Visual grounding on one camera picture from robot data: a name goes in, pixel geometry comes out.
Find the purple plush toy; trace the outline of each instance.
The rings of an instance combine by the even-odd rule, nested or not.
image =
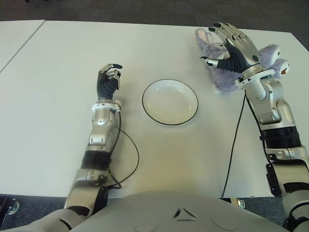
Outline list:
[[[204,29],[199,28],[195,31],[196,39],[202,54],[209,58],[226,59],[229,57],[228,50],[222,43],[213,43],[212,34],[206,32]],[[268,45],[259,51],[261,64],[266,69],[273,69],[275,74],[273,77],[280,78],[286,75],[290,69],[287,60],[278,59],[280,49],[278,45]],[[241,77],[240,73],[225,71],[222,69],[210,67],[211,78],[213,80],[212,90],[215,93],[230,92],[236,90],[238,87],[235,85],[235,80]]]

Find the stuffed toy ear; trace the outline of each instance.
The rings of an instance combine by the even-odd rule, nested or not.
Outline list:
[[[269,69],[273,69],[275,74],[272,76],[279,79],[288,73],[290,70],[290,64],[285,59],[278,59],[272,66],[269,67]]]
[[[199,28],[195,31],[195,37],[201,50],[203,50],[205,47],[212,43],[211,33],[206,32],[203,28]]]
[[[261,58],[261,65],[265,69],[268,69],[279,58],[280,55],[279,45],[270,44],[267,47],[262,48],[259,51],[259,55]]]

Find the white plate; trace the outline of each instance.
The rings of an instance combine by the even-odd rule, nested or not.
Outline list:
[[[189,121],[198,108],[193,90],[175,80],[160,80],[149,85],[144,91],[142,104],[153,120],[165,125]]]

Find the fingertip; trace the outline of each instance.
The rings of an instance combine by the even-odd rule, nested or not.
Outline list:
[[[213,25],[214,25],[215,27],[218,27],[218,28],[221,27],[221,23],[214,23]]]

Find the robot forearm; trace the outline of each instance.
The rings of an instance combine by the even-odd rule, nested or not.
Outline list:
[[[266,165],[269,186],[275,196],[282,196],[285,227],[293,231],[309,218],[309,157],[282,86],[271,75],[272,71],[259,72],[237,81],[237,85],[246,90],[260,124],[260,139],[265,141],[267,158],[272,161]]]

